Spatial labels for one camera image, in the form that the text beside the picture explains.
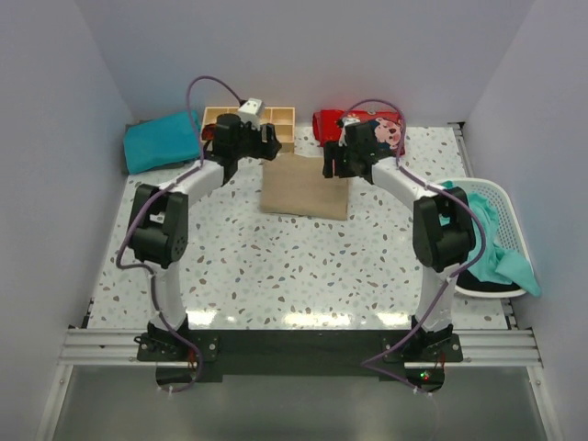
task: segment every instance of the gray floor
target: gray floor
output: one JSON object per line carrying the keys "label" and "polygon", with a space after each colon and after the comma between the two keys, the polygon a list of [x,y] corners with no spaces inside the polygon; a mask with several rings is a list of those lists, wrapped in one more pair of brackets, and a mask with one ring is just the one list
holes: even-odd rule
{"label": "gray floor", "polygon": [[[524,369],[454,368],[437,441],[544,440]],[[429,440],[435,406],[398,383],[230,377],[169,399],[152,367],[78,367],[56,440]]]}

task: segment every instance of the red bag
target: red bag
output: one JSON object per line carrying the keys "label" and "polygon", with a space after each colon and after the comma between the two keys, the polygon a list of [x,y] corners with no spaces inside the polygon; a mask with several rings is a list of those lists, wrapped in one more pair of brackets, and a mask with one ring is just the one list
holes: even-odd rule
{"label": "red bag", "polygon": [[[328,141],[339,141],[341,128],[337,126],[337,120],[343,116],[343,110],[321,110],[312,115],[312,131],[314,138],[321,147]],[[404,121],[397,112],[366,112],[365,110],[352,110],[347,115],[360,121],[371,121],[378,143],[382,148],[390,148],[392,155],[396,155],[398,143],[401,140],[401,131],[404,130]]]}

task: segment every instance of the teal cloth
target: teal cloth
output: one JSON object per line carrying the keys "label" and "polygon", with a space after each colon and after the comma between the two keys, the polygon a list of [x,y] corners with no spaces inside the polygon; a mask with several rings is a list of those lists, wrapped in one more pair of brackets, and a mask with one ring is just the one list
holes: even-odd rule
{"label": "teal cloth", "polygon": [[[443,186],[452,188],[454,184],[447,181]],[[540,296],[541,288],[528,260],[517,251],[506,250],[494,243],[500,224],[496,208],[489,203],[487,198],[478,193],[468,193],[468,203],[471,210],[478,216],[486,233],[486,250],[481,259],[469,269],[470,273],[480,282],[494,282],[504,285],[510,285],[514,282],[533,296]],[[447,223],[449,223],[449,219],[441,217],[441,224]],[[481,248],[480,230],[476,223],[474,223],[474,232],[476,246],[469,252],[468,262],[478,255]]]}
{"label": "teal cloth", "polygon": [[[198,115],[192,112],[198,133]],[[129,127],[124,137],[125,158],[134,175],[167,164],[181,163],[199,155],[198,141],[186,112]]]}

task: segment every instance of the terrazzo surface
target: terrazzo surface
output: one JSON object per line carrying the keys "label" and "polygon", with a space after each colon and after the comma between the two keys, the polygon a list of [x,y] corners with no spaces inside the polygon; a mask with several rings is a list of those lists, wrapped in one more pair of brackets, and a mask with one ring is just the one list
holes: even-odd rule
{"label": "terrazzo surface", "polygon": [[[430,180],[465,175],[450,128],[409,128],[405,163]],[[311,127],[296,130],[296,153],[321,156]],[[406,329],[416,310],[421,266],[412,215],[384,190],[354,178],[347,221],[259,211],[260,161],[243,159],[223,188],[189,212],[180,274],[190,326],[214,329]],[[130,176],[94,288],[89,328],[143,329],[151,318],[143,270],[120,271],[115,255],[140,183],[180,170]],[[133,261],[127,250],[123,261]],[[457,295],[457,329],[506,329],[500,300]]]}

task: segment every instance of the plastic basket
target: plastic basket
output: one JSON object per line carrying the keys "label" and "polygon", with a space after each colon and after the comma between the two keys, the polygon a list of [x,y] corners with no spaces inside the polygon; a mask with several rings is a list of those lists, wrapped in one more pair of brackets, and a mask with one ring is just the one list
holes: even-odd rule
{"label": "plastic basket", "polygon": [[[478,193],[486,197],[490,204],[498,210],[500,219],[500,225],[498,226],[498,232],[496,233],[494,242],[502,248],[518,251],[530,262],[529,253],[526,250],[525,239],[523,238],[521,227],[518,224],[515,209],[513,208],[511,199],[502,187],[494,184],[492,181],[473,177],[444,179],[443,182],[447,180],[453,181],[457,187],[463,188],[466,193]],[[472,291],[461,287],[456,287],[456,292],[466,296],[485,299],[506,299],[522,296],[526,293],[524,289],[505,292],[483,292]]]}

